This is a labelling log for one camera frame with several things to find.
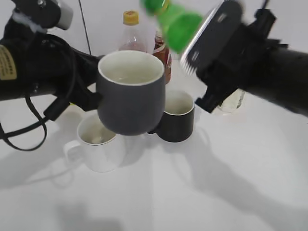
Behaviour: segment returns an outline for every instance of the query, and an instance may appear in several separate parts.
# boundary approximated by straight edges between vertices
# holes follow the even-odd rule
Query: gray mug
[[[144,134],[160,122],[165,108],[165,68],[151,54],[117,51],[103,57],[96,90],[103,96],[101,122],[126,136]]]

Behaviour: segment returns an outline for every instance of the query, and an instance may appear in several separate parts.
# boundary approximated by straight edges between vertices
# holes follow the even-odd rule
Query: clear bottle
[[[137,11],[123,13],[124,33],[121,38],[119,51],[132,50],[147,52],[147,46],[138,30],[139,14]]]
[[[245,91],[238,89],[219,106],[219,109],[225,113],[233,113],[242,106]]]

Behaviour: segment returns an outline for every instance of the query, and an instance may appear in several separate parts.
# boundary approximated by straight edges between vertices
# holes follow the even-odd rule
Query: plastic bottle
[[[238,89],[219,106],[219,109],[225,113],[233,113],[241,107],[245,91]]]
[[[157,57],[165,66],[166,84],[171,80],[171,64],[172,58],[170,49],[166,45],[162,32],[158,29],[155,36],[155,49],[153,55]]]
[[[139,14],[137,11],[123,13],[124,33],[121,38],[119,51],[133,50],[147,52],[147,46],[138,30]]]
[[[170,0],[140,0],[150,15],[156,15],[168,46],[181,53],[203,22],[203,16]]]

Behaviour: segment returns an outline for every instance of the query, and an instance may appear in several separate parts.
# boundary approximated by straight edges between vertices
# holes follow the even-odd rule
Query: white wall
[[[123,12],[137,10],[140,28],[148,41],[149,50],[154,46],[155,23],[139,8],[139,0],[83,0],[92,53],[107,54],[118,49],[123,33]]]
[[[205,14],[218,0],[174,0]],[[252,22],[254,13],[262,5],[262,0],[245,0],[245,20]],[[94,54],[106,54],[117,49],[122,34],[122,13],[137,9],[141,13],[141,23],[146,29],[148,41],[153,41],[155,26],[151,19],[139,8],[139,0],[82,0],[90,45]],[[283,39],[292,48],[308,51],[308,1],[271,0],[269,8],[278,17],[271,37]]]
[[[65,0],[65,2],[74,10],[74,18],[72,25],[67,31],[63,31],[56,28],[51,30],[51,33],[67,40],[72,47],[81,50],[83,52],[89,53],[78,0]],[[1,38],[3,35],[4,27],[12,14],[14,6],[15,5],[10,0],[1,0],[0,3]]]
[[[68,31],[55,29],[52,33],[66,39],[73,47],[88,52],[86,37],[79,10],[78,0],[65,0],[74,9],[74,20]],[[203,14],[215,6],[218,0],[174,0]],[[2,0],[0,6],[0,34],[11,15],[14,4]],[[245,20],[252,22],[255,10],[262,0],[245,0]],[[139,10],[141,27],[149,46],[153,46],[155,22],[147,17],[139,7],[139,0],[82,0],[86,25],[93,54],[106,54],[118,48],[122,35],[122,13],[125,10]],[[278,17],[271,37],[282,39],[292,48],[308,51],[308,1],[271,0],[269,8]]]

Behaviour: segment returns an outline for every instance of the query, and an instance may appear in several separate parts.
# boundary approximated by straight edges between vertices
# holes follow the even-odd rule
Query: mug handle
[[[81,144],[78,141],[71,141],[64,145],[63,152],[65,155],[65,161],[69,166],[76,165],[83,160],[83,157],[80,153],[74,152],[72,153],[71,150],[81,147]]]
[[[149,131],[148,134],[153,135],[153,134],[157,133],[157,131],[159,130],[159,127],[160,127],[160,123],[161,123],[161,121],[157,124],[157,126],[153,130]]]

